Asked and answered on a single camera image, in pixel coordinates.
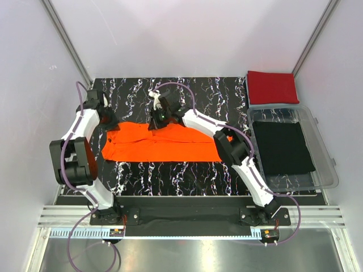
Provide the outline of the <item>orange t-shirt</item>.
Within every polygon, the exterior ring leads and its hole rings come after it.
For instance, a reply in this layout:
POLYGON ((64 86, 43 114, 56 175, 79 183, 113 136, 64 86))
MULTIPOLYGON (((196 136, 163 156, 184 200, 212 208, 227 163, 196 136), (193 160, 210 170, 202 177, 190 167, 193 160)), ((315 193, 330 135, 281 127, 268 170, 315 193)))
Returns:
POLYGON ((107 133, 105 160, 116 162, 220 162, 214 140, 193 129, 169 124, 149 130, 148 124, 119 123, 107 133))

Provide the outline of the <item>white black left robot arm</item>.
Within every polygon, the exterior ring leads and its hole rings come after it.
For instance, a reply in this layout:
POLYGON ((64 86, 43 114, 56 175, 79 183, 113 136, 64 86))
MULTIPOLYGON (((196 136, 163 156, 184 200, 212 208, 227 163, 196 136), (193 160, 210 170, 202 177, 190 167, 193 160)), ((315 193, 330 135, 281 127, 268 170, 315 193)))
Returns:
POLYGON ((92 215, 101 222, 117 224, 122 219, 116 196, 98 178, 98 165, 90 139, 95 129, 119 130, 119 121, 102 90, 87 91, 86 100, 77 108, 69 131, 51 141, 50 155, 56 181, 80 192, 92 205, 92 215))

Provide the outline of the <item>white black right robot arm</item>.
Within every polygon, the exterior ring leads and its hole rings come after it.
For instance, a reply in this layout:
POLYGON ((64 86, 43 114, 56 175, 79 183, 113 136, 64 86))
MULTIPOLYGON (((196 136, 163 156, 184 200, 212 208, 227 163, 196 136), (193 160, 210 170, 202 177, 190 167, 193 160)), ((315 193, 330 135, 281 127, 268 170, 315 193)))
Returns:
POLYGON ((258 173, 253 160, 252 143, 243 132, 227 122, 206 116, 195 108, 181 105, 171 97, 169 91, 150 91, 149 97, 153 99, 150 130, 162 129, 174 122, 212 138, 221 161, 236 171, 249 190, 258 210, 259 221, 268 225, 277 219, 281 205, 258 173))

